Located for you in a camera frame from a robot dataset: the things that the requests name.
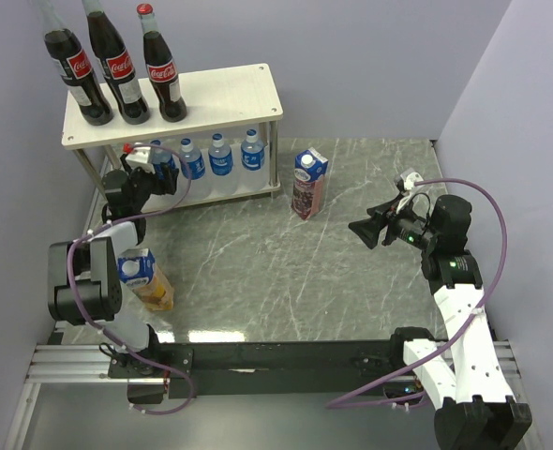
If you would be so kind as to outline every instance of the carton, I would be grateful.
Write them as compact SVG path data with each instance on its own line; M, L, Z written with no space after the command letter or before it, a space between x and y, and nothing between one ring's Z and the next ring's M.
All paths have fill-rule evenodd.
M318 213L329 161L310 147L295 157L291 208L306 220Z
M174 288L157 266L149 248L123 252L118 258L118 277L146 308L152 311L172 309Z

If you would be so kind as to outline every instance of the bottle neck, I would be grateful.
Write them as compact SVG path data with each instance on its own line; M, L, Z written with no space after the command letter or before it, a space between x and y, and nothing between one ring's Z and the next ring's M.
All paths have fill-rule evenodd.
M150 31L159 31L157 29L156 16L153 12L140 15L139 18L142 20L143 34L149 33Z
M68 30L66 24L62 22L62 19L53 10L50 0L36 0L35 6L41 22L41 31L43 31L44 35L51 31Z
M99 0L82 0L82 7L85 9L85 14L89 15L93 12L104 12L104 8L99 3Z

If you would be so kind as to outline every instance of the water bottle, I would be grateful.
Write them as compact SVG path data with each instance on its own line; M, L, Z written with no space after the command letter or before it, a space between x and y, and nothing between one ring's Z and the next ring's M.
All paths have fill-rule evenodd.
M264 143L255 129L247 131L246 139L241 142L241 184L249 190L260 190L268 182L268 172L264 164Z
M238 179L232 160L231 146L224 142L221 134L212 136L208 150L210 167L214 174L214 189L220 195L231 195L237 190Z
M182 187L185 189L187 179L191 177L191 188L187 194L190 200L205 199L210 195L212 185L210 176L205 174L205 164L203 163L203 155L200 149L193 144L189 138L181 140L181 151L179 152L187 165L181 161L181 177Z
M154 145L161 145L159 139L154 139L149 143L152 143ZM176 163L172 158L171 152L152 147L152 164L154 165L154 171L156 172L156 175L160 180L164 179L164 173L162 173L162 167L160 166L162 162L166 162L171 167L171 169L176 169Z

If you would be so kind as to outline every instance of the blue water bottle label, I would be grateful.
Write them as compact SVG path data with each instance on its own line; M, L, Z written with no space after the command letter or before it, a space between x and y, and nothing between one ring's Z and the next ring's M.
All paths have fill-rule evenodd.
M258 171L264 165L264 149L256 153L248 153L241 148L241 162L249 171Z
M219 176L228 175L232 170L232 152L225 157L213 157L210 155L210 167L212 172Z
M191 179L199 180L205 175L205 164L203 164L203 157L198 157L195 161L189 161L187 164L189 170L191 171ZM181 162L181 171L183 171L183 176L188 177L187 169L185 165Z
M173 157L168 160L167 164L172 170L176 169L176 164ZM160 180L164 179L164 173L162 173L162 166L160 164L154 164L154 171L156 172L156 175Z

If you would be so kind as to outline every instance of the red bottle cap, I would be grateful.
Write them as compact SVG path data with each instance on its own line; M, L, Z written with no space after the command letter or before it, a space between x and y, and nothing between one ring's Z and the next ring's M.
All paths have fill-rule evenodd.
M141 3L137 6L137 12L139 12L141 15L150 14L154 12L154 9L149 3Z

